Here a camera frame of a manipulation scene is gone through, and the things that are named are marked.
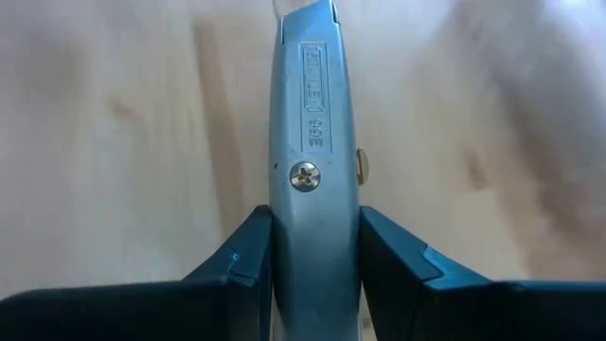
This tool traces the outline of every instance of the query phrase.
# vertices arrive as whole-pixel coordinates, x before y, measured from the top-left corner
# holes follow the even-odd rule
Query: embossed logo
[[[319,112],[324,109],[322,83],[322,49],[319,45],[304,45],[305,109]]]
[[[301,55],[301,149],[303,153],[330,153],[332,141],[326,43],[302,43]]]

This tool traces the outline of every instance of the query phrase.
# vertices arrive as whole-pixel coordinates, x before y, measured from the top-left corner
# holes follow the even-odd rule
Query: wooden surface
[[[0,296],[180,278],[267,203],[304,4],[1,0]],[[362,203],[491,278],[605,279],[602,5],[337,4]]]

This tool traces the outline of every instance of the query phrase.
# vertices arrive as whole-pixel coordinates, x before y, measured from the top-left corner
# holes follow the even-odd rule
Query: screw
[[[311,162],[299,162],[291,169],[291,184],[300,191],[314,190],[320,178],[320,170]]]

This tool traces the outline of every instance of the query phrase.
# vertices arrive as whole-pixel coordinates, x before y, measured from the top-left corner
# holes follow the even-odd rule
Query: wooden table
[[[268,202],[276,1],[0,1],[0,296],[181,278]],[[338,9],[362,203],[491,278],[606,278],[601,5]]]

